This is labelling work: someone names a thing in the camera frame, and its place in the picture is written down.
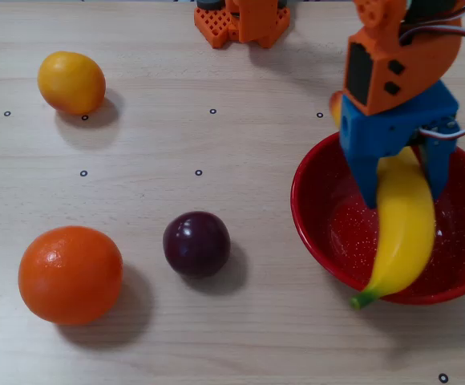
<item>banana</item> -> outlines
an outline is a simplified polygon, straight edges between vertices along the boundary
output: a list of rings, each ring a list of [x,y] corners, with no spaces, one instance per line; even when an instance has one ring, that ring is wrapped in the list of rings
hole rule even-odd
[[[339,98],[334,98],[331,113],[339,122]],[[410,286],[425,270],[434,246],[434,201],[412,149],[382,158],[377,174],[377,253],[368,285],[350,300],[354,309]]]

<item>table surface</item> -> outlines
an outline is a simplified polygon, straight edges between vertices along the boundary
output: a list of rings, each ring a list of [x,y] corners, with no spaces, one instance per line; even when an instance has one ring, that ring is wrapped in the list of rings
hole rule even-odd
[[[293,226],[295,169],[334,132],[353,4],[296,5],[269,51],[214,51],[193,8],[0,3],[0,384],[421,385],[443,372],[465,385],[465,297],[354,312]],[[38,93],[39,64],[61,50],[107,76],[87,121]],[[445,80],[465,126],[465,44]],[[188,283],[161,238],[195,209],[224,220],[233,252]],[[23,250],[60,225],[104,231],[123,254],[119,302],[90,326],[44,322],[18,292]]]

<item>orange robot base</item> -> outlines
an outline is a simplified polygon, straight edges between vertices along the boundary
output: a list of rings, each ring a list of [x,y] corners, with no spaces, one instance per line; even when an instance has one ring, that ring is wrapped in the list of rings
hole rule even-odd
[[[213,48],[222,48],[228,40],[240,41],[238,27],[232,21],[233,16],[225,8],[221,10],[196,8],[194,19],[196,27]],[[273,23],[275,27],[271,29],[269,35],[254,40],[263,48],[270,48],[288,28],[289,9],[285,7],[277,10],[277,17]]]

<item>wire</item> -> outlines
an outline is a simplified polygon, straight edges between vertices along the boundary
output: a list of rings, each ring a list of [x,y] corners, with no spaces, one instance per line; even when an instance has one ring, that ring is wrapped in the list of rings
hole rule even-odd
[[[427,20],[418,21],[417,25],[425,25],[425,24],[433,24],[437,22],[451,22],[452,20],[457,20],[458,18],[462,18],[465,16],[465,6],[463,6],[460,10],[452,12],[451,14],[444,15],[442,18],[431,18]]]
[[[465,28],[461,26],[417,26],[402,34],[402,36],[400,36],[400,42],[402,43],[413,34],[417,34],[420,32],[439,32],[444,34],[457,34],[465,37]],[[465,129],[459,132],[455,132],[453,134],[442,134],[439,132],[426,130],[425,128],[419,128],[418,131],[423,136],[428,136],[430,138],[441,140],[454,140],[460,138],[461,136],[465,136]]]
[[[427,136],[429,138],[441,139],[441,140],[455,140],[460,138],[461,136],[465,136],[465,129],[462,131],[453,133],[453,134],[442,134],[440,132],[435,132],[431,130],[426,130],[425,128],[419,128],[418,132],[423,136]]]

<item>plum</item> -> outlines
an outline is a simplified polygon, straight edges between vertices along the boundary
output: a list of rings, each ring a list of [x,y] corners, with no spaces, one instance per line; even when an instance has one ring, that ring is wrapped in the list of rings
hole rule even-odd
[[[204,278],[221,269],[231,250],[224,222],[195,211],[177,217],[165,229],[163,249],[170,266],[189,278]]]

